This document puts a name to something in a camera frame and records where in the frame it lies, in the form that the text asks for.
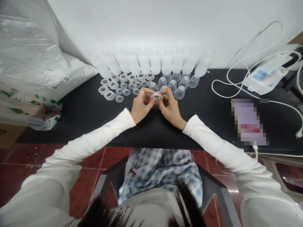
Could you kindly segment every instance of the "pixelated phone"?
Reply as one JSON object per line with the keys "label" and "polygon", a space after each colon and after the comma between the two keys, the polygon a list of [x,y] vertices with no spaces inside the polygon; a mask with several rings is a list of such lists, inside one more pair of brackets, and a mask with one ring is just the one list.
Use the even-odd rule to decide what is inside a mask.
{"label": "pixelated phone", "polygon": [[268,145],[254,99],[232,99],[231,109],[242,145]]}

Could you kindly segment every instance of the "person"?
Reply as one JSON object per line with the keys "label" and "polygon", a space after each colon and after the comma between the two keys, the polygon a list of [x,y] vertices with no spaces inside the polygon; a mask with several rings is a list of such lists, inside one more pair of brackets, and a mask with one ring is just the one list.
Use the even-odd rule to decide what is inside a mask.
{"label": "person", "polygon": [[[143,148],[120,189],[119,207],[107,209],[97,197],[83,219],[75,220],[68,214],[69,192],[81,169],[78,163],[121,132],[135,127],[154,106],[155,98],[149,101],[151,93],[152,90],[142,88],[134,99],[131,112],[124,109],[102,127],[57,149],[0,209],[0,226],[205,226],[197,205],[201,194],[191,191],[194,184],[202,182],[186,150],[176,150],[181,158],[174,159],[173,150]],[[163,116],[235,174],[244,227],[303,226],[302,211],[281,191],[280,184],[263,165],[245,154],[243,149],[217,136],[197,115],[186,122],[170,88],[160,93],[167,93],[163,101],[158,100]],[[157,156],[156,164],[150,160],[152,155]],[[133,175],[139,177],[131,181]],[[167,176],[174,178],[175,185]]]}

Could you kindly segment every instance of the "black tabletop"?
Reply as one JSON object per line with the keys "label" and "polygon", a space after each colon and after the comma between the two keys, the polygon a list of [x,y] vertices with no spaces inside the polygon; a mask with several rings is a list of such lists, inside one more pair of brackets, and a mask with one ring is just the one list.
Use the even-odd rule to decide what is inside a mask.
{"label": "black tabletop", "polygon": [[[196,88],[188,88],[185,97],[179,100],[181,116],[187,121],[197,114],[199,118],[221,138],[234,143],[238,140],[234,116],[231,113],[231,99],[216,95],[211,89],[215,79],[227,82],[227,69],[210,69],[209,73],[200,79]],[[243,80],[246,70],[235,69],[229,73],[233,82]],[[99,94],[102,77],[98,74],[68,95],[62,103],[62,116],[50,131],[36,131],[28,128],[19,138],[19,143],[62,143],[76,139],[89,133],[114,119],[125,107],[132,108],[135,95],[124,97],[124,101],[107,101]],[[232,96],[238,89],[215,83],[215,90],[224,96]],[[235,98],[249,98],[241,91]],[[295,106],[290,96],[281,87],[265,94],[262,98],[284,102]],[[257,104],[257,111],[266,129],[268,146],[259,146],[259,152],[276,154],[303,154],[303,139],[296,139],[295,133],[301,127],[299,115],[291,108],[276,103]],[[251,152],[251,146],[238,147]],[[152,109],[136,127],[126,130],[114,138],[107,146],[149,147],[149,148],[179,148],[202,149],[195,141],[184,135],[182,131],[172,126],[158,109]]]}

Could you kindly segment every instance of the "hand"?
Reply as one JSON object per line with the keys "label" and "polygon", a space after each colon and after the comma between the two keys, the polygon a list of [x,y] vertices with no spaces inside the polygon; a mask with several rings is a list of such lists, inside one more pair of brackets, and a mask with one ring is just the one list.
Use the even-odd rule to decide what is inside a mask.
{"label": "hand", "polygon": [[168,120],[173,126],[183,131],[187,122],[181,117],[178,102],[177,100],[175,100],[171,89],[165,88],[159,91],[159,93],[167,93],[167,96],[163,96],[163,101],[161,99],[158,99],[158,105],[161,110],[161,113],[163,114],[165,119]]}
{"label": "hand", "polygon": [[149,88],[142,87],[138,96],[134,98],[133,107],[131,111],[131,116],[133,117],[136,124],[142,121],[146,117],[148,112],[154,106],[156,98],[150,101],[151,94],[155,93]]}

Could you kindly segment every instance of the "person's left hand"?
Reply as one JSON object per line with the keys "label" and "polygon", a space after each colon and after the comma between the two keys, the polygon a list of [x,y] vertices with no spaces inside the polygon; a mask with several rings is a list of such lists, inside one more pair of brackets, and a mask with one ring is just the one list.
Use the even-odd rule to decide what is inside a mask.
{"label": "person's left hand", "polygon": [[138,96],[134,98],[131,116],[133,117],[136,124],[142,121],[146,117],[150,109],[154,106],[156,98],[150,101],[151,94],[155,93],[153,90],[142,87]]}

